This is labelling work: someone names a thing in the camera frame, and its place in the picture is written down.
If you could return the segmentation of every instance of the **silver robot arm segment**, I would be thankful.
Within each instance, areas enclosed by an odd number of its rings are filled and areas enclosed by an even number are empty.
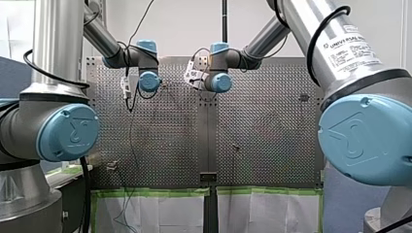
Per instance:
[[[390,69],[350,21],[348,6],[331,0],[268,0],[272,18],[243,50],[211,46],[209,91],[231,88],[232,69],[257,69],[288,33],[306,55],[308,73],[325,94],[319,141],[341,173],[367,184],[410,185],[412,79]]]
[[[122,48],[102,21],[93,19],[95,15],[87,5],[84,12],[85,37],[103,55],[104,64],[113,69],[139,67],[139,87],[146,92],[155,92],[161,83],[155,42],[140,40],[136,46],[123,44]]]

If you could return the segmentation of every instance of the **perforated metal panel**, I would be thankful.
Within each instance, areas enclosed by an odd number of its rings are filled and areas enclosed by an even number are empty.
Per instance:
[[[95,188],[200,186],[200,172],[216,171],[218,185],[320,182],[324,162],[316,132],[322,100],[303,58],[267,59],[247,74],[230,71],[233,89],[212,102],[183,83],[188,57],[163,58],[164,86],[152,100],[139,98],[131,133],[132,116],[121,99],[124,71],[94,59],[87,66],[87,78],[95,83],[89,96],[102,124]],[[119,169],[108,171],[114,161]]]
[[[219,185],[313,187],[320,181],[321,99],[303,62],[271,58],[257,71],[230,72],[233,88],[218,105]]]
[[[95,188],[199,186],[198,100],[182,78],[188,60],[161,59],[161,89],[154,99],[138,98],[130,114],[120,89],[124,70],[108,69],[97,57],[89,59],[88,79],[96,82],[90,94],[101,120],[101,166],[92,173]],[[119,168],[107,170],[114,161]]]

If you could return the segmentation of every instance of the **wire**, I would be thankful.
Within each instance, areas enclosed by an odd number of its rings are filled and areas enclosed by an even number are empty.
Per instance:
[[[283,47],[285,46],[285,44],[286,44],[286,41],[288,40],[288,36],[289,36],[289,35],[287,35],[287,36],[285,37],[284,42],[282,43],[282,45],[281,45],[276,51],[274,51],[273,53],[271,53],[271,54],[269,54],[269,55],[262,56],[262,57],[258,57],[258,56],[249,55],[249,54],[246,52],[246,50],[244,50],[244,52],[245,52],[245,54],[246,54],[247,56],[249,56],[250,58],[255,59],[255,60],[263,60],[263,59],[266,59],[266,58],[270,58],[270,57],[276,55],[279,51],[282,50],[282,48],[283,48]]]
[[[145,19],[146,15],[148,14],[149,9],[151,8],[152,3],[153,3],[154,1],[155,1],[155,0],[152,0],[152,1],[151,1],[151,3],[149,4],[148,8],[147,8],[146,11],[145,11],[145,13],[144,13],[143,16],[142,16],[142,19],[140,19],[139,25],[137,25],[136,30],[135,30],[134,33],[130,36],[130,39],[129,39],[129,42],[128,42],[129,45],[131,44],[131,40],[133,39],[133,37],[136,36],[137,32],[139,31],[140,26],[142,25],[142,22],[143,22],[143,20]]]
[[[197,56],[197,54],[198,53],[200,53],[201,51],[203,51],[203,50],[206,50],[206,51],[208,51],[208,52],[210,52],[208,49],[206,49],[206,48],[200,48],[199,50],[197,50],[194,54],[193,54],[193,56],[191,57],[191,61],[194,61],[194,59],[196,58],[196,56]]]
[[[339,17],[342,14],[349,15],[350,13],[351,8],[349,6],[342,6],[337,8],[329,16],[325,17],[324,20],[322,20],[321,24],[319,25],[318,29],[316,29],[315,34],[313,34],[312,39],[310,40],[308,52],[306,55],[306,66],[308,68],[310,78],[317,86],[320,85],[318,80],[315,78],[315,71],[313,69],[313,53],[315,51],[316,43],[318,42],[318,39],[321,36],[322,32],[334,18]]]
[[[406,218],[404,218],[400,221],[397,221],[394,224],[389,225],[389,226],[383,228],[382,230],[380,230],[376,233],[387,233],[387,232],[393,231],[393,230],[401,227],[402,225],[405,225],[405,224],[410,223],[410,222],[412,222],[412,216],[409,216],[409,217],[406,217]]]
[[[276,17],[278,18],[278,20],[282,23],[282,25],[289,28],[288,24],[281,17],[281,12],[280,12],[280,9],[279,9],[279,2],[277,0],[273,0],[273,5],[275,7],[275,14],[276,14]]]
[[[97,19],[99,16],[100,16],[100,10],[98,11],[98,12],[96,12],[96,13],[93,13],[93,17],[91,18],[91,19],[89,19],[87,22],[85,22],[84,24],[83,24],[83,26],[87,26],[87,25],[89,25],[91,22],[93,22],[95,19]]]
[[[130,48],[133,48],[133,49],[136,49],[136,50],[138,50],[138,51],[141,51],[141,52],[144,53],[145,55],[151,57],[151,58],[157,63],[157,65],[159,64],[159,62],[158,62],[158,60],[157,60],[157,58],[156,58],[155,56],[153,56],[152,54],[150,54],[149,52],[147,52],[147,51],[145,51],[145,50],[141,50],[140,48],[131,45],[131,41],[132,41],[133,37],[136,36],[137,32],[139,31],[140,26],[142,25],[143,21],[145,20],[146,15],[148,14],[149,9],[151,8],[152,3],[153,3],[154,1],[155,1],[155,0],[152,0],[151,3],[148,5],[145,13],[143,14],[142,18],[140,19],[139,24],[137,25],[136,30],[135,30],[134,33],[130,36],[129,41],[128,41],[128,44],[126,45],[124,42],[118,42],[119,44],[121,44],[121,45],[124,46],[123,50],[126,51],[126,52],[123,53],[123,61],[124,61],[124,64],[125,64],[125,66],[126,66],[126,67],[125,67],[125,76],[126,76],[126,77],[128,77],[128,75],[129,75],[130,66],[131,66]],[[136,90],[135,90],[135,93],[134,93],[134,98],[133,98],[133,104],[132,104],[132,107],[131,107],[131,108],[129,108],[128,100],[127,100],[127,99],[125,100],[126,108],[127,108],[131,113],[133,112],[133,109],[134,109],[135,104],[136,104],[137,93],[139,93],[139,96],[140,96],[141,98],[147,100],[147,99],[152,99],[152,98],[154,98],[154,97],[156,96],[156,94],[157,94],[157,91],[156,91],[152,96],[150,96],[150,97],[145,97],[145,96],[142,94],[142,92],[140,91],[139,83],[137,83],[137,85],[136,85]]]
[[[27,52],[23,55],[23,59],[24,59],[25,63],[27,63],[27,65],[30,66],[33,70],[39,72],[40,74],[42,74],[42,75],[44,75],[44,76],[47,76],[48,78],[50,78],[50,79],[52,79],[52,80],[56,80],[56,81],[59,81],[59,82],[62,82],[62,83],[68,83],[68,84],[71,84],[71,85],[77,85],[77,86],[79,86],[81,89],[86,89],[86,88],[89,88],[89,87],[90,87],[90,85],[87,84],[87,83],[77,83],[77,82],[68,81],[68,80],[65,80],[65,79],[63,79],[63,78],[60,78],[59,76],[53,75],[53,74],[51,74],[51,73],[48,73],[48,72],[46,72],[45,70],[42,70],[40,67],[38,67],[36,64],[34,64],[33,62],[31,62],[31,61],[28,59],[28,55],[31,54],[31,53],[33,53],[33,50],[27,51]]]
[[[157,95],[157,90],[156,90],[151,96],[149,96],[149,97],[144,96],[144,95],[142,94],[142,92],[140,91],[139,83],[137,83],[136,89],[137,89],[137,92],[139,92],[140,97],[141,97],[142,99],[145,99],[145,100],[153,99],[153,98],[155,98],[155,96]]]
[[[83,224],[83,232],[88,232],[90,226],[91,215],[91,187],[90,187],[90,174],[87,168],[87,162],[85,157],[80,158],[82,164],[83,177],[85,179],[85,224]]]

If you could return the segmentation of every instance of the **wall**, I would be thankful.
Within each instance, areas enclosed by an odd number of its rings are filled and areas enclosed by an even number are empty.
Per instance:
[[[352,7],[351,19],[391,67],[402,65],[402,7],[406,1],[380,0],[377,4],[375,0],[338,0]],[[107,25],[118,40],[128,41],[149,2],[106,0]],[[160,56],[192,55],[197,49],[222,39],[221,3],[221,0],[155,0],[133,42],[137,39],[155,40]],[[229,43],[234,48],[244,48],[273,16],[264,0],[229,0]],[[290,36],[277,56],[303,54],[294,37]]]
[[[128,41],[149,2],[106,0],[107,25],[118,40]],[[234,48],[241,49],[274,15],[264,0],[228,2],[228,39]],[[155,0],[133,42],[137,39],[155,40],[160,56],[189,56],[199,48],[209,48],[222,40],[222,1]],[[279,55],[302,53],[291,38]]]

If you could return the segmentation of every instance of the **black cable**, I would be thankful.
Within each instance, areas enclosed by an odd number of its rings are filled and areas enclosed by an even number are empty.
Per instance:
[[[277,0],[273,0],[274,1],[274,7],[275,7],[275,14],[276,17],[278,18],[278,20],[282,23],[282,25],[284,25],[285,27],[289,28],[288,24],[283,20],[283,18],[281,17],[281,12],[279,9],[279,3]]]
[[[392,225],[389,225],[389,226],[383,228],[382,230],[379,230],[376,233],[388,233],[388,232],[393,231],[393,230],[401,227],[402,225],[405,225],[405,224],[410,223],[410,222],[412,222],[412,216],[409,216],[409,217],[406,217],[406,218],[404,218],[400,221],[397,221],[397,222],[393,223]]]
[[[146,15],[148,14],[149,9],[151,8],[152,3],[153,3],[154,1],[155,1],[155,0],[152,0],[152,1],[151,1],[151,3],[149,4],[148,8],[147,8],[146,11],[145,11],[145,13],[144,13],[143,16],[142,16],[142,19],[140,19],[140,22],[139,22],[139,24],[137,25],[136,30],[135,30],[134,33],[130,36],[130,39],[129,39],[129,42],[128,42],[129,45],[131,44],[131,40],[133,40],[133,37],[136,36],[137,31],[139,31],[139,28],[140,28],[140,26],[142,25],[142,22],[143,22],[143,20],[145,19]]]
[[[249,54],[246,52],[246,50],[244,50],[244,53],[245,53],[247,56],[249,56],[250,58],[255,59],[255,60],[263,60],[263,59],[266,59],[266,58],[270,58],[270,57],[276,55],[279,51],[282,50],[282,48],[283,48],[283,47],[285,46],[285,44],[286,44],[286,41],[288,40],[288,36],[289,36],[289,35],[287,35],[287,36],[285,37],[284,42],[282,43],[282,45],[281,45],[276,51],[272,52],[272,53],[269,54],[269,55],[262,56],[262,57],[252,56],[252,55],[249,55]]]
[[[90,187],[90,173],[88,172],[87,162],[85,157],[80,158],[82,164],[83,177],[85,179],[85,221],[83,224],[83,232],[88,232],[90,226],[91,216],[91,187]]]
[[[139,95],[140,95],[140,97],[142,98],[142,99],[145,99],[145,100],[149,100],[149,99],[153,99],[153,98],[155,98],[155,96],[157,95],[157,90],[151,95],[151,96],[149,96],[149,97],[146,97],[146,96],[144,96],[143,94],[142,94],[142,92],[140,91],[140,88],[139,88],[139,83],[137,83],[137,92],[139,92]]]
[[[87,22],[83,24],[83,26],[89,25],[91,22],[93,22],[95,19],[97,19],[100,16],[100,10],[96,13],[93,14],[93,17],[89,19]]]
[[[310,78],[312,79],[313,83],[315,83],[317,86],[320,86],[320,85],[319,85],[318,80],[315,78],[315,71],[313,69],[313,64],[312,64],[313,63],[313,53],[315,51],[316,43],[318,42],[318,39],[321,36],[322,32],[325,30],[325,28],[329,25],[329,23],[333,19],[343,14],[349,15],[350,13],[351,13],[351,8],[349,6],[342,6],[342,7],[337,8],[329,16],[325,17],[324,20],[322,20],[321,24],[319,25],[318,29],[316,29],[315,34],[313,34],[312,39],[310,40],[308,52],[306,55],[306,66],[308,68]]]
[[[27,51],[27,52],[23,55],[23,59],[24,59],[25,63],[27,63],[27,65],[30,66],[33,70],[39,72],[40,74],[42,74],[42,75],[44,75],[44,76],[47,76],[48,78],[50,78],[50,79],[52,79],[52,80],[56,80],[56,81],[59,81],[59,82],[62,82],[62,83],[68,83],[68,84],[71,84],[71,85],[77,85],[77,86],[79,86],[79,87],[82,88],[82,89],[85,89],[85,88],[89,88],[89,87],[90,87],[90,85],[87,84],[87,83],[77,83],[77,82],[68,81],[68,80],[65,80],[65,79],[63,79],[63,78],[60,78],[60,77],[58,77],[58,76],[56,76],[56,75],[53,75],[53,74],[51,74],[51,73],[48,73],[48,72],[42,70],[40,67],[38,67],[36,64],[34,64],[33,62],[31,62],[31,61],[28,59],[28,55],[31,54],[32,52],[33,52],[33,50]]]

